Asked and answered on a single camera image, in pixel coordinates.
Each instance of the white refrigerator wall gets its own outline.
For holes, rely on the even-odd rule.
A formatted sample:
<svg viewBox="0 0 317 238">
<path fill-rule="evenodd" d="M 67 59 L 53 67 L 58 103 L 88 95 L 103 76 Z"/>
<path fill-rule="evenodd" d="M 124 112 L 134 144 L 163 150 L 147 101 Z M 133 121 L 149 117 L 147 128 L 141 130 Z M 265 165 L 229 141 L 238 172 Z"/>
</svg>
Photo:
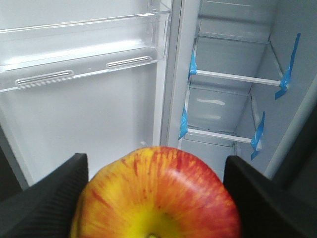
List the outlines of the white refrigerator wall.
<svg viewBox="0 0 317 238">
<path fill-rule="evenodd" d="M 287 93 L 277 100 L 274 99 L 274 95 L 279 88 L 259 84 L 254 84 L 251 88 L 258 110 L 265 111 L 266 118 L 263 150 L 249 162 L 270 178 L 290 149 L 317 99 L 316 12 L 317 1 L 280 0 L 278 2 L 270 40 L 283 72 L 290 63 L 296 35 L 301 33 L 290 87 Z M 269 52 L 262 59 L 257 77 L 278 80 L 276 71 L 271 70 L 274 68 L 274 62 L 270 60 L 268 54 Z M 237 133 L 242 136 L 252 136 L 248 132 L 250 127 L 247 114 L 248 112 L 243 114 L 242 123 L 237 128 Z M 238 155 L 248 159 L 252 151 L 250 146 L 239 144 L 239 147 Z M 266 170 L 271 160 L 274 166 Z"/>
</svg>

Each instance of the apple stem cavity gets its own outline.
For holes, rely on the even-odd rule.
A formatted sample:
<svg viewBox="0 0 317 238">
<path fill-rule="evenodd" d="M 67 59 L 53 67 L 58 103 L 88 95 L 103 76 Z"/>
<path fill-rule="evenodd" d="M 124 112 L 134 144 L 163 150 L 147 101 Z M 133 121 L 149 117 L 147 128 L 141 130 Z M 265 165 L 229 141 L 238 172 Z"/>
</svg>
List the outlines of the apple stem cavity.
<svg viewBox="0 0 317 238">
<path fill-rule="evenodd" d="M 147 237 L 145 237 L 145 238 L 161 238 L 161 237 L 158 237 L 158 236 L 156 236 L 156 235 L 154 235 L 154 234 L 149 234 Z"/>
</svg>

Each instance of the refrigerator compartment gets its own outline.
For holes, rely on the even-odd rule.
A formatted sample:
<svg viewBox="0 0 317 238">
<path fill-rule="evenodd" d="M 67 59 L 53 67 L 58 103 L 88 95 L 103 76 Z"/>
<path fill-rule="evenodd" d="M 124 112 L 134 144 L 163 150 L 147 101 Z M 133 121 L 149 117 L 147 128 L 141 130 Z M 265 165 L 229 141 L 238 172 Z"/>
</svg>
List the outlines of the refrigerator compartment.
<svg viewBox="0 0 317 238">
<path fill-rule="evenodd" d="M 135 6 L 127 4 L 130 7 L 126 7 L 122 1 L 112 1 L 110 6 L 107 3 L 103 15 L 96 10 L 96 15 L 84 20 L 59 14 L 63 19 L 46 22 L 35 17 L 37 22 L 26 18 L 26 23 L 16 23 L 16 20 L 11 24 L 10 14 L 6 13 L 7 21 L 0 25 L 0 72 L 140 49 L 155 50 L 153 59 L 163 59 L 170 10 L 159 1 L 151 3 L 139 1 Z M 75 5 L 79 9 L 83 4 Z"/>
<path fill-rule="evenodd" d="M 271 70 L 276 72 L 276 78 L 257 78 L 264 57 L 274 62 Z M 198 75 L 223 82 L 228 80 L 246 82 L 246 89 L 250 89 L 251 83 L 279 86 L 282 78 L 279 63 L 270 42 L 262 44 L 198 37 L 196 63 Z"/>
<path fill-rule="evenodd" d="M 239 144 L 239 148 L 243 144 L 248 147 L 243 154 L 247 158 L 253 152 L 251 142 L 261 116 L 253 95 L 190 88 L 185 139 L 220 146 Z"/>
<path fill-rule="evenodd" d="M 91 56 L 1 73 L 0 92 L 78 79 L 157 62 L 153 48 Z"/>
<path fill-rule="evenodd" d="M 204 0 L 200 36 L 267 42 L 278 0 Z"/>
<path fill-rule="evenodd" d="M 212 168 L 220 180 L 223 179 L 227 157 L 229 155 L 234 155 L 233 145 L 222 146 L 188 139 L 183 139 L 181 149 L 202 159 L 210 168 Z"/>
<path fill-rule="evenodd" d="M 152 145 L 156 69 L 148 64 L 2 92 L 1 127 L 28 183 L 77 152 L 89 155 L 92 177 L 102 166 Z"/>
<path fill-rule="evenodd" d="M 188 126 L 234 133 L 248 95 L 190 87 Z"/>
</svg>

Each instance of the refrigerator shelf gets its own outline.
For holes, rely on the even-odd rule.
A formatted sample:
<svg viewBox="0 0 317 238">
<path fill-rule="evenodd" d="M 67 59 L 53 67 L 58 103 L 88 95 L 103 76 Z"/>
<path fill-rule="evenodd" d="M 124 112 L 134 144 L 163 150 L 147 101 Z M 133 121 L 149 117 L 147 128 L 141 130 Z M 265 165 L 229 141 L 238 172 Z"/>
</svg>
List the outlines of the refrigerator shelf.
<svg viewBox="0 0 317 238">
<path fill-rule="evenodd" d="M 199 35 L 267 42 L 277 0 L 203 0 Z"/>
<path fill-rule="evenodd" d="M 258 79 L 264 58 L 273 62 L 274 78 Z M 258 43 L 226 38 L 198 37 L 196 63 L 200 73 L 213 78 L 239 80 L 278 86 L 282 70 L 270 42 Z"/>
<path fill-rule="evenodd" d="M 60 9 L 71 2 L 72 14 Z M 35 4 L 51 9 L 33 8 Z M 16 12 L 13 14 L 10 8 L 16 10 L 10 1 L 0 3 L 0 9 L 5 9 L 0 13 L 6 20 L 0 23 L 1 73 L 101 55 L 111 55 L 113 59 L 107 63 L 115 64 L 107 67 L 116 69 L 165 58 L 171 11 L 158 0 L 148 4 L 116 0 L 107 1 L 106 5 L 102 1 L 35 0 L 23 8 L 21 19 L 17 19 Z M 85 8 L 94 10 L 85 14 Z M 55 14 L 54 9 L 64 14 Z M 140 56 L 140 51 L 151 54 Z M 116 54 L 121 52 L 131 57 L 118 57 Z"/>
<path fill-rule="evenodd" d="M 1 73 L 0 93 L 104 74 L 157 61 L 156 50 L 144 48 L 9 70 Z"/>
<path fill-rule="evenodd" d="M 246 76 L 240 76 L 240 75 L 234 75 L 234 74 L 228 74 L 228 73 L 217 73 L 217 72 L 209 72 L 209 71 L 203 71 L 203 70 L 197 70 L 197 75 L 207 76 L 211 78 L 237 80 L 237 81 L 249 82 L 249 83 L 266 84 L 266 85 L 272 85 L 272 86 L 280 86 L 281 84 L 281 82 L 278 80 L 246 77 Z"/>
</svg>

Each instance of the yellow apple skin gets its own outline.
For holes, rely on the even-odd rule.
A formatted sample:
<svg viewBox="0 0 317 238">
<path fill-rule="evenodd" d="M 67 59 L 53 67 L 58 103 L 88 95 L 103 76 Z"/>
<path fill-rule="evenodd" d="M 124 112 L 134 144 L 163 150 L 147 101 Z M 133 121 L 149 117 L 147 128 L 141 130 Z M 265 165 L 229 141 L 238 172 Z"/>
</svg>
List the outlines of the yellow apple skin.
<svg viewBox="0 0 317 238">
<path fill-rule="evenodd" d="M 71 238 L 240 238 L 238 210 L 199 158 L 138 149 L 102 168 L 83 190 Z"/>
</svg>

